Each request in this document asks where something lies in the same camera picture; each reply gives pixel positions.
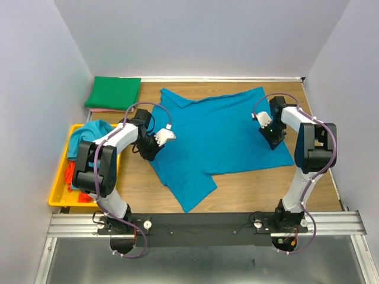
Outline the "blue t shirt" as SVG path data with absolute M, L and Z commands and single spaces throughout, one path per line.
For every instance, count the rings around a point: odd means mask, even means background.
M 213 175 L 292 166 L 293 158 L 281 143 L 275 150 L 259 133 L 252 109 L 269 111 L 262 87 L 233 95 L 190 100 L 163 88 L 154 107 L 154 132 L 172 118 L 176 135 L 151 162 L 183 211 L 194 209 L 217 187 Z

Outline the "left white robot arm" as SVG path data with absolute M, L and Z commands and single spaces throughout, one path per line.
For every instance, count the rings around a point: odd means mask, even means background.
M 168 141 L 176 139 L 170 122 L 157 132 L 150 131 L 152 119 L 149 111 L 138 109 L 132 119 L 125 117 L 102 137 L 78 145 L 72 183 L 94 199 L 104 214 L 100 224 L 105 230 L 144 235 L 151 228 L 149 220 L 134 222 L 130 205 L 117 192 L 116 183 L 117 158 L 128 146 L 135 147 L 143 159 L 151 162 Z

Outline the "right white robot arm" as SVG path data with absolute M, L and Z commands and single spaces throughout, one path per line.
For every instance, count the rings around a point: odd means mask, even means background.
M 275 150 L 286 136 L 286 128 L 297 133 L 294 150 L 296 173 L 286 195 L 273 213 L 266 214 L 263 224 L 276 232 L 289 232 L 303 226 L 307 200 L 320 178 L 337 160 L 336 125 L 325 123 L 303 111 L 298 99 L 286 102 L 286 93 L 273 93 L 270 113 L 257 112 L 252 118 L 259 123 L 259 132 Z

